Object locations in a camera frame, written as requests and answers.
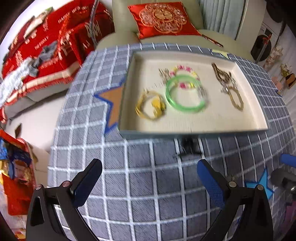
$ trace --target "shallow tray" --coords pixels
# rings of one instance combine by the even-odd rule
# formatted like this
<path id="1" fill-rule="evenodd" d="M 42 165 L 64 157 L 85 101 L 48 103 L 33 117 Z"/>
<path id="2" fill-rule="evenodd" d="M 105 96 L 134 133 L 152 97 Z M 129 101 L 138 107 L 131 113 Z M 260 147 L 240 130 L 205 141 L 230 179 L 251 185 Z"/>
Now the shallow tray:
<path id="1" fill-rule="evenodd" d="M 244 102 L 243 111 L 232 105 L 229 95 L 222 93 L 222 86 L 216 79 L 211 63 L 231 72 L 237 82 Z M 176 65 L 191 67 L 200 77 L 207 92 L 209 103 L 200 112 L 181 112 L 174 109 L 165 99 L 165 85 L 159 75 L 159 68 L 171 70 Z M 144 89 L 161 94 L 166 102 L 165 115 L 156 121 L 140 118 L 135 105 Z M 192 102 L 189 90 L 179 90 L 181 104 Z M 153 116 L 153 108 L 145 103 L 144 111 Z M 237 63 L 195 53 L 175 51 L 139 51 L 135 52 L 129 64 L 121 103 L 119 132 L 127 139 L 162 138 L 188 135 L 245 133 L 267 130 L 268 121 L 260 100 L 241 71 Z"/>

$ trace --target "silver screw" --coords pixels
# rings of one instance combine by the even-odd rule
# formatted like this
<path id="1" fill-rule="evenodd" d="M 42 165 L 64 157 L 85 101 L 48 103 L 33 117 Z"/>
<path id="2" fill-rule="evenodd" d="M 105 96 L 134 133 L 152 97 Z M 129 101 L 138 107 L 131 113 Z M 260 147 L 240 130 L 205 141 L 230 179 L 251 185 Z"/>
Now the silver screw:
<path id="1" fill-rule="evenodd" d="M 42 185 L 41 185 L 41 184 L 38 184 L 38 185 L 35 187 L 36 190 L 39 190 L 39 189 L 41 189 L 41 188 L 42 188 Z"/>
<path id="2" fill-rule="evenodd" d="M 257 185 L 257 188 L 258 188 L 260 191 L 264 190 L 264 187 L 263 187 L 261 184 Z"/>
<path id="3" fill-rule="evenodd" d="M 64 181 L 63 183 L 62 183 L 62 186 L 64 187 L 64 188 L 66 188 L 66 187 L 68 187 L 69 185 L 70 185 L 70 181 Z"/>
<path id="4" fill-rule="evenodd" d="M 229 182 L 228 185 L 232 188 L 235 188 L 237 186 L 237 184 L 233 181 Z"/>

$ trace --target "jade bracelet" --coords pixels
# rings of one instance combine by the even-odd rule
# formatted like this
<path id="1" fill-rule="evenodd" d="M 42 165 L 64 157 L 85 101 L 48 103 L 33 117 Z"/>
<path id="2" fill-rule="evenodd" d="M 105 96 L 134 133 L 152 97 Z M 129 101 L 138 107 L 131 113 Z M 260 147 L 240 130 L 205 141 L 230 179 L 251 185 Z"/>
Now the jade bracelet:
<path id="1" fill-rule="evenodd" d="M 178 85 L 180 85 L 180 87 L 188 86 L 188 88 L 195 88 L 197 90 L 197 94 L 199 98 L 201 99 L 199 105 L 193 106 L 193 107 L 187 107 L 187 106 L 180 105 L 176 101 L 174 101 L 170 95 L 170 92 L 172 88 L 177 87 Z M 169 79 L 166 83 L 165 96 L 168 103 L 173 108 L 183 112 L 198 112 L 198 111 L 201 111 L 207 104 L 206 94 L 201 83 L 196 78 L 193 78 L 190 75 L 181 74 Z"/>

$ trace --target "checkered fabric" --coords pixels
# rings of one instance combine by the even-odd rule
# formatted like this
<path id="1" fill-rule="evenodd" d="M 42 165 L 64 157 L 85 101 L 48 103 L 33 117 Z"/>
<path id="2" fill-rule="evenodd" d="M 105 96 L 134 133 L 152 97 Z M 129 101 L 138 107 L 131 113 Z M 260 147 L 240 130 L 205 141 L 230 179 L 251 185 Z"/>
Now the checkered fabric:
<path id="1" fill-rule="evenodd" d="M 252 84 L 266 111 L 271 129 L 261 134 L 198 138 L 201 156 L 174 158 L 180 152 L 177 139 L 125 140 L 117 128 L 104 135 L 106 102 L 94 93 L 118 86 L 126 74 L 134 51 L 177 50 L 213 55 L 210 49 L 177 44 L 135 44 L 92 52 L 66 95 L 55 129 L 48 167 L 48 185 L 72 180 L 93 158 L 103 163 L 103 173 L 83 207 L 78 210 L 96 236 L 103 241 L 199 240 L 219 213 L 211 202 L 197 172 L 201 158 L 238 185 L 245 180 L 259 181 L 264 168 L 268 173 L 283 167 L 281 153 L 294 154 L 295 133 L 288 110 L 263 68 L 229 54 Z M 269 200 L 275 234 L 283 222 L 289 195 L 279 188 Z M 56 207 L 62 226 L 74 239 Z M 227 233 L 229 240 L 242 213 L 240 206 Z"/>

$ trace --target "green leather chair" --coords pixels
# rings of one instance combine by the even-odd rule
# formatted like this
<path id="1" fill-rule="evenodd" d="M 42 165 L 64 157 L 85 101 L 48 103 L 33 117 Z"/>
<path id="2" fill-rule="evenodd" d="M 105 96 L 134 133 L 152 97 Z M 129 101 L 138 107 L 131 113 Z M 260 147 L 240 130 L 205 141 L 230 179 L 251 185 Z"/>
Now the green leather chair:
<path id="1" fill-rule="evenodd" d="M 201 34 L 204 34 L 219 43 L 221 48 L 202 36 L 196 35 L 161 35 L 139 40 L 137 37 L 138 26 L 130 13 L 128 6 L 134 4 L 152 3 L 152 2 L 172 2 L 174 0 L 113 0 L 112 11 L 115 25 L 115 33 L 104 37 L 98 44 L 97 49 L 104 49 L 115 45 L 125 45 L 133 43 L 177 43 L 185 45 L 198 45 L 204 48 L 211 48 L 232 53 L 248 60 L 253 61 L 251 53 L 241 46 L 237 41 L 227 35 L 215 31 L 203 29 L 202 14 L 197 0 L 182 0 L 185 10 L 191 23 Z"/>

